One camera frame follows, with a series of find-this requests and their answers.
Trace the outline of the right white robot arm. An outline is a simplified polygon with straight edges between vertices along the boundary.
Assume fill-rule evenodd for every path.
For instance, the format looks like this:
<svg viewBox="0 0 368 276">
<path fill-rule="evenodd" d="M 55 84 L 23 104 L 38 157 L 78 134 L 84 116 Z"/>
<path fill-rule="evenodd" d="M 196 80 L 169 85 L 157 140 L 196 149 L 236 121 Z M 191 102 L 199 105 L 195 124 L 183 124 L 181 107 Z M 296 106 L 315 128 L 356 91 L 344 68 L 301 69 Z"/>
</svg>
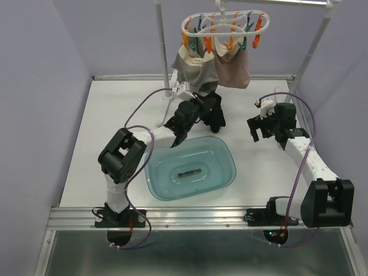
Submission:
<svg viewBox="0 0 368 276">
<path fill-rule="evenodd" d="M 354 185 L 339 178 L 311 146 L 303 128 L 297 127 L 296 107 L 292 103 L 274 103 L 265 98 L 256 102 L 260 114 L 247 121 L 251 136 L 258 141 L 257 130 L 264 138 L 274 137 L 301 169 L 308 189 L 303 199 L 270 197 L 264 208 L 250 208 L 245 219 L 250 226 L 297 225 L 308 228 L 345 227 L 351 222 Z"/>
</svg>

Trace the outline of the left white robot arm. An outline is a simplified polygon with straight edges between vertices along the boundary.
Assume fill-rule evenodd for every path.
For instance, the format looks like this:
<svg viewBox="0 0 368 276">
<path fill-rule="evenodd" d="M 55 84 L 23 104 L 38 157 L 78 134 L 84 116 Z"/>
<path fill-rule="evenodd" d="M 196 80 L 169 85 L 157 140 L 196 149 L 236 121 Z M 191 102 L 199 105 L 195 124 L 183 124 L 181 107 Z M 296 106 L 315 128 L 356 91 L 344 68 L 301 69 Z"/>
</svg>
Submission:
<svg viewBox="0 0 368 276">
<path fill-rule="evenodd" d="M 226 126 L 221 101 L 222 97 L 214 91 L 206 96 L 193 93 L 190 100 L 179 103 L 163 126 L 153 130 L 141 126 L 141 132 L 119 129 L 98 157 L 108 187 L 105 208 L 120 214 L 130 207 L 126 185 L 140 172 L 138 166 L 146 152 L 180 145 L 199 121 L 213 133 Z"/>
</svg>

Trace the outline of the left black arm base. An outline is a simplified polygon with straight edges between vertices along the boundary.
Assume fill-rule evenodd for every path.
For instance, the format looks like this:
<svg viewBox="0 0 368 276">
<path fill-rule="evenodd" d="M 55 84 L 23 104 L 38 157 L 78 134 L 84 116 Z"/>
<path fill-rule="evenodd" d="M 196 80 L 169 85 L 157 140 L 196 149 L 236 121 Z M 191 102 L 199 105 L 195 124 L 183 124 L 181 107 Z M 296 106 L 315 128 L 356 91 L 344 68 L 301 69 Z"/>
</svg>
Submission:
<svg viewBox="0 0 368 276">
<path fill-rule="evenodd" d="M 95 228 L 106 228 L 106 238 L 111 247 L 117 249 L 133 248 L 139 241 L 133 240 L 135 228 L 145 228 L 146 220 L 127 207 L 121 213 L 113 212 L 108 206 L 92 208 Z"/>
</svg>

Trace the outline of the black underwear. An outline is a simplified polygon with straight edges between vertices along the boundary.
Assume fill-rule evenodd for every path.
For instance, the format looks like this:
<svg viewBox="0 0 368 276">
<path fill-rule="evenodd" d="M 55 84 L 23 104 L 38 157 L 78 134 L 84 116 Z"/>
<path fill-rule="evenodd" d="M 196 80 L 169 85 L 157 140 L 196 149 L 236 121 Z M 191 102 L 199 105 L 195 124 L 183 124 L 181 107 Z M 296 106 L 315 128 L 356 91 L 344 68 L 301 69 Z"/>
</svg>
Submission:
<svg viewBox="0 0 368 276">
<path fill-rule="evenodd" d="M 210 127 L 210 130 L 213 133 L 219 133 L 220 129 L 226 126 L 226 121 L 224 117 L 224 113 L 222 110 L 222 107 L 215 108 L 217 111 L 217 124 L 216 125 L 208 125 Z"/>
</svg>

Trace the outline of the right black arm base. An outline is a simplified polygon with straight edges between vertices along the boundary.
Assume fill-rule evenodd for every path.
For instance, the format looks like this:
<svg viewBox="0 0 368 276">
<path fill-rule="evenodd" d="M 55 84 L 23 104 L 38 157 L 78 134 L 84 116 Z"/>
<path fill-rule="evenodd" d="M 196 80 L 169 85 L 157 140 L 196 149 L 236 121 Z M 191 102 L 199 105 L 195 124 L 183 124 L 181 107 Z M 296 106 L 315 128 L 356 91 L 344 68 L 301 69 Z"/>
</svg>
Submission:
<svg viewBox="0 0 368 276">
<path fill-rule="evenodd" d="M 247 209 L 243 217 L 249 227 L 268 227 L 263 231 L 266 240 L 273 244 L 284 245 L 288 240 L 288 226 L 299 225 L 298 220 L 278 215 L 267 208 Z"/>
</svg>

